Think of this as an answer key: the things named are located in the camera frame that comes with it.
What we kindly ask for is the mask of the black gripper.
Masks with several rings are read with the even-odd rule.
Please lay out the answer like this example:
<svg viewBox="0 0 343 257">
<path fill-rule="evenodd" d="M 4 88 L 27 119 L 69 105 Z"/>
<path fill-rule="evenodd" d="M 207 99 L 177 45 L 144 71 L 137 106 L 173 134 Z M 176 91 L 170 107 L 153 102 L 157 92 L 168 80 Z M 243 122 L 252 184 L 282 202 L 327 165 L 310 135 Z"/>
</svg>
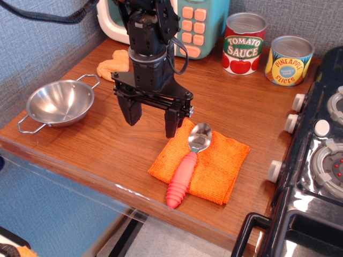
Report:
<svg viewBox="0 0 343 257">
<path fill-rule="evenodd" d="M 174 78 L 174 47 L 145 56 L 128 49 L 133 72 L 115 72 L 115 95 L 126 122 L 134 126 L 142 116 L 141 104 L 165 110 L 166 137 L 173 138 L 184 117 L 191 117 L 193 94 Z"/>
</svg>

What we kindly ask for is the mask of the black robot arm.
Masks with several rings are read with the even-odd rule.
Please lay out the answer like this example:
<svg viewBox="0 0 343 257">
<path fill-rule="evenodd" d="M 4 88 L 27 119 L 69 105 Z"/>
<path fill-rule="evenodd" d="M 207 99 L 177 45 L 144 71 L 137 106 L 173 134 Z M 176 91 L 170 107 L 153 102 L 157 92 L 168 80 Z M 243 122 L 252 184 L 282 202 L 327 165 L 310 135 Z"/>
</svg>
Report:
<svg viewBox="0 0 343 257">
<path fill-rule="evenodd" d="M 174 46 L 185 46 L 176 38 L 179 16 L 170 1 L 115 1 L 129 36 L 132 72 L 113 72 L 114 94 L 126 122 L 134 126 L 142 116 L 142 105 L 165 112 L 166 137 L 172 138 L 183 120 L 193 113 L 193 94 L 174 78 L 177 71 Z"/>
</svg>

